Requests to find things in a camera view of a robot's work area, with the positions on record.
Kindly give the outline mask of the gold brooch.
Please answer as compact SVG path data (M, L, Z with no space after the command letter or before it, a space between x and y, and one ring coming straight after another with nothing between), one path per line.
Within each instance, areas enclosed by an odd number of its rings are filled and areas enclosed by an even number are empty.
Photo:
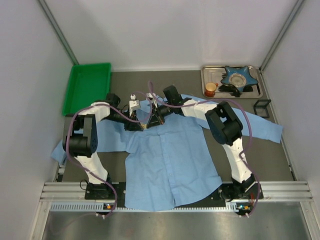
M141 123L140 126L141 126L141 128L142 128L143 130L147 129L147 124L145 124L145 123Z

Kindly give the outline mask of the light blue button shirt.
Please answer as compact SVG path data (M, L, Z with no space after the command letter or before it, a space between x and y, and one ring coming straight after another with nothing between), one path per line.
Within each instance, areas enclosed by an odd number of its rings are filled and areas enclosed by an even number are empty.
M165 117L162 125L127 131L111 120L97 124L98 152L127 152L126 193L138 190L171 190L184 201L209 196L221 184L203 130L205 121L179 114Z

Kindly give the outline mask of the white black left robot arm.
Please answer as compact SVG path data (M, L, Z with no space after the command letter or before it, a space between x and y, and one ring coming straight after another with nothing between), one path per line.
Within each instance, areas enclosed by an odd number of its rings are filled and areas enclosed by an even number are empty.
M136 114L141 108L140 101L132 94L126 112L118 108L120 101L116 94L108 93L105 100L95 101L78 113L68 114L65 118L62 147L87 173L85 192L89 195L100 194L106 198L113 193L110 187L111 177L97 154L97 124L107 119L123 124L126 131L143 130Z

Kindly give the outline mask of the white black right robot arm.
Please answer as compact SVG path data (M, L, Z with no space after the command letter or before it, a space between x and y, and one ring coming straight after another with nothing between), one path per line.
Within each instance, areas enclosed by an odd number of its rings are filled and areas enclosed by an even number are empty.
M243 124L232 107L226 101L213 104L205 100L183 98L173 85L165 88L163 93L166 101L159 100L154 93L147 93L147 98L153 101L150 118L163 124L165 116L175 113L207 123L215 141L222 145L231 167L232 187L225 191L221 189L220 192L227 200L251 196L256 178L248 166L243 148Z

